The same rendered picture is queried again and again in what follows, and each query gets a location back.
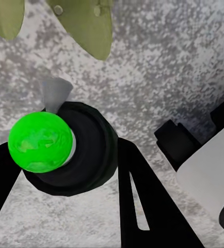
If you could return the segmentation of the insectifuge atomizer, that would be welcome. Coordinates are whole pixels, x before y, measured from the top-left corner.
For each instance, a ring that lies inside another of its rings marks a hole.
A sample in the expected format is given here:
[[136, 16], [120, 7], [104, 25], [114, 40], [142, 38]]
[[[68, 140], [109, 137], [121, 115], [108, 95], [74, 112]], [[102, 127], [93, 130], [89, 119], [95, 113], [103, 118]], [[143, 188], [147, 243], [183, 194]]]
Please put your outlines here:
[[8, 150], [39, 191], [71, 197], [118, 179], [118, 138], [97, 108], [66, 101], [73, 84], [40, 77], [45, 108], [12, 127]]

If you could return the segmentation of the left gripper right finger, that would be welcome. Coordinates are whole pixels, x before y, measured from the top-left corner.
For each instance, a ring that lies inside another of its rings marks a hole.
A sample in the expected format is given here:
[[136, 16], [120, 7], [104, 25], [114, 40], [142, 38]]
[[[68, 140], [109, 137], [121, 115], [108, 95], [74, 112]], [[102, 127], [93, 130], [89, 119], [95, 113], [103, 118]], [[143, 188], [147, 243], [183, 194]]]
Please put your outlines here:
[[[150, 230], [138, 228], [130, 180]], [[118, 138], [121, 248], [205, 248], [137, 146]]]

